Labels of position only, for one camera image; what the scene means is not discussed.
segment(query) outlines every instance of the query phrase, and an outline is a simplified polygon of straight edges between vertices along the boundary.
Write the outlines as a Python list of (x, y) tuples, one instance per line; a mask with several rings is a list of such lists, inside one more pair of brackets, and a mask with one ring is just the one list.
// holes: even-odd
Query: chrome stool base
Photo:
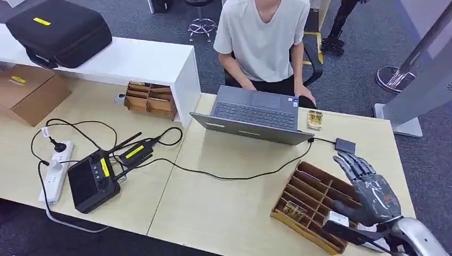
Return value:
[(190, 41), (193, 42), (193, 34), (206, 34), (207, 41), (211, 42), (210, 32), (216, 28), (216, 24), (211, 19), (196, 19), (188, 25), (188, 32), (190, 33)]

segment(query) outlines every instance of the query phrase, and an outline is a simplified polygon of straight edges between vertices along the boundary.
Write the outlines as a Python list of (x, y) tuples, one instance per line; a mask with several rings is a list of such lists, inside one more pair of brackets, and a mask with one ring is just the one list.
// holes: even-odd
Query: wooden sorting tray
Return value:
[(132, 111), (151, 113), (171, 120), (177, 114), (171, 88), (163, 85), (129, 82), (124, 105)]
[[(325, 216), (334, 210), (333, 200), (352, 208), (361, 207), (350, 184), (302, 162), (290, 176), (270, 215), (331, 255), (341, 254), (345, 251), (347, 241), (321, 229)], [(350, 220), (350, 227), (356, 225), (356, 221)]]

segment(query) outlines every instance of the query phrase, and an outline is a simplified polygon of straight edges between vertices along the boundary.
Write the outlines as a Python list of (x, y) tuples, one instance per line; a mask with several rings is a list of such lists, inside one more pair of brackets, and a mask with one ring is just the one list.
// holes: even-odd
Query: yellow sticker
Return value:
[(103, 174), (105, 174), (105, 177), (110, 176), (110, 172), (108, 171), (107, 164), (105, 163), (105, 158), (100, 159), (100, 163), (102, 164)]
[(16, 80), (19, 83), (25, 83), (26, 81), (20, 77), (12, 76), (11, 79)]
[(133, 155), (135, 155), (138, 151), (140, 151), (140, 150), (143, 149), (143, 148), (144, 148), (143, 145), (137, 147), (136, 150), (134, 150), (134, 151), (128, 153), (128, 154), (126, 155), (126, 158), (127, 158), (127, 159), (131, 158)]
[(46, 26), (48, 26), (48, 25), (51, 24), (50, 22), (48, 22), (48, 21), (46, 21), (46, 20), (43, 20), (43, 19), (40, 19), (40, 18), (34, 18), (33, 20), (36, 21), (36, 22), (38, 22), (38, 23), (41, 23), (41, 24), (43, 24), (43, 25), (46, 25)]

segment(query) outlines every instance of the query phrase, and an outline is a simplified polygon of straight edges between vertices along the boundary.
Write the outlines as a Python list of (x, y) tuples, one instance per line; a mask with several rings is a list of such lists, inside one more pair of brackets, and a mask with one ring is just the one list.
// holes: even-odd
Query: power strip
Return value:
[[(72, 151), (74, 149), (74, 144), (71, 141), (62, 141), (61, 143), (66, 144), (66, 150), (61, 153), (53, 151), (52, 160), (59, 163), (71, 160)], [(47, 175), (44, 178), (45, 192), (47, 193), (47, 201), (49, 205), (57, 204), (61, 197), (61, 192), (63, 190), (64, 181), (66, 180), (66, 175), (69, 168), (69, 163), (63, 163), (63, 168), (61, 170), (55, 170), (47, 167)], [(38, 200), (44, 202), (44, 192), (41, 189), (39, 193)]]

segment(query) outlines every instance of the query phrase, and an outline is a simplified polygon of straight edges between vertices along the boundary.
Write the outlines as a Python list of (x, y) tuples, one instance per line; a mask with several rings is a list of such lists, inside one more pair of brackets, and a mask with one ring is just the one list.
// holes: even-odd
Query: black pants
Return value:
[[(235, 80), (231, 75), (226, 74), (226, 85), (227, 86), (233, 86), (233, 87), (240, 87), (241, 85), (237, 80)], [(262, 92), (271, 92), (271, 93), (277, 93), (277, 94), (284, 94), (288, 96), (295, 96), (294, 92), (294, 76), (289, 77), (288, 79), (284, 79), (280, 82), (261, 82), (261, 81), (251, 81), (256, 87), (256, 90), (262, 91)], [(312, 108), (317, 109), (316, 105), (307, 97), (300, 96), (298, 98), (298, 106), (302, 108)]]

